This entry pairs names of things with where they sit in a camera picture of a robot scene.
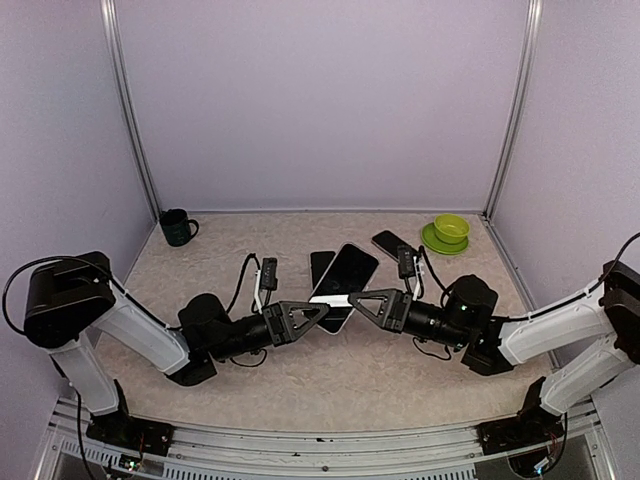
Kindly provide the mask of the clear case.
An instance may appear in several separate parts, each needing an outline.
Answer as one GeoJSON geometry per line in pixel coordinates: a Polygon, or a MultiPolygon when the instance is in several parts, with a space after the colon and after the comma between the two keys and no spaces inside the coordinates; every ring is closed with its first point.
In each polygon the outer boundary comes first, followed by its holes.
{"type": "Polygon", "coordinates": [[[353,307],[347,301],[348,295],[318,296],[315,298],[311,298],[310,296],[310,302],[327,303],[330,305],[327,316],[318,322],[319,328],[331,335],[337,335],[342,330],[354,312],[353,307]]]}

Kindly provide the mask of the purple-edged black-screen phone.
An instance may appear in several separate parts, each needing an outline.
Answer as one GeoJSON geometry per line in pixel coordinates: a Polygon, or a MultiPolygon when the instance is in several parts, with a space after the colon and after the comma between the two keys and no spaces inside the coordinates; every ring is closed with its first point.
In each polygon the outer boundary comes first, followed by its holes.
{"type": "Polygon", "coordinates": [[[371,242],[374,246],[394,260],[398,260],[399,258],[399,248],[407,249],[412,255],[417,254],[417,250],[415,248],[389,230],[383,230],[382,232],[377,233],[372,237],[371,242]]]}

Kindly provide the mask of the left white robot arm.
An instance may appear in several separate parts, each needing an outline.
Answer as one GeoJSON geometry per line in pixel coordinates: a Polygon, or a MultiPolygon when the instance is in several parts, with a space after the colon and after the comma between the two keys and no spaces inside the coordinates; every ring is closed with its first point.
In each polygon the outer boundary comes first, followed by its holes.
{"type": "Polygon", "coordinates": [[[324,303],[278,301],[232,320],[219,298],[205,293],[190,300],[171,327],[125,289],[99,251],[37,259],[8,280],[24,271],[31,273],[24,321],[12,330],[48,353],[90,414],[100,417],[102,430],[121,445],[133,443],[140,424],[125,411],[123,391],[104,370],[87,330],[107,334],[170,381],[190,387],[215,376],[218,362],[298,341],[330,310],[324,303]]]}

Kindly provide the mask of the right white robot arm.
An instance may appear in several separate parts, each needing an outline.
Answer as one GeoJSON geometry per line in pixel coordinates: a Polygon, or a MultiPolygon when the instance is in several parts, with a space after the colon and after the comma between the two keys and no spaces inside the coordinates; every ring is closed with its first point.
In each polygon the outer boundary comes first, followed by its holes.
{"type": "Polygon", "coordinates": [[[551,418],[639,363],[639,274],[618,260],[581,291],[521,318],[497,318],[498,295],[475,275],[458,278],[444,306],[397,289],[352,293],[349,303],[380,329],[433,341],[463,354],[470,370],[492,376],[587,338],[593,343],[561,370],[536,381],[511,433],[523,444],[551,418]]]}

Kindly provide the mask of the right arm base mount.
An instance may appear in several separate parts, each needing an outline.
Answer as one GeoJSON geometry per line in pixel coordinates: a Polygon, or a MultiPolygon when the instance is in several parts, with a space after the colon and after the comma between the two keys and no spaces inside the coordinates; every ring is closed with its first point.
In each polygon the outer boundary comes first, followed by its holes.
{"type": "Polygon", "coordinates": [[[540,394],[545,380],[541,377],[529,387],[522,408],[514,416],[477,426],[484,455],[524,448],[565,435],[567,427],[563,416],[542,408],[540,394]]]}

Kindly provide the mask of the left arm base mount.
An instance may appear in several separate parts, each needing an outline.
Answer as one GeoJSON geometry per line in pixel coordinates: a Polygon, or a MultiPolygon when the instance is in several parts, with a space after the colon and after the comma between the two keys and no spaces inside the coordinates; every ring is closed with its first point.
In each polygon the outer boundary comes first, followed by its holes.
{"type": "Polygon", "coordinates": [[[115,412],[90,415],[86,435],[108,445],[166,457],[173,438],[174,426],[154,420],[134,417],[129,413],[124,391],[114,381],[118,395],[115,412]]]}

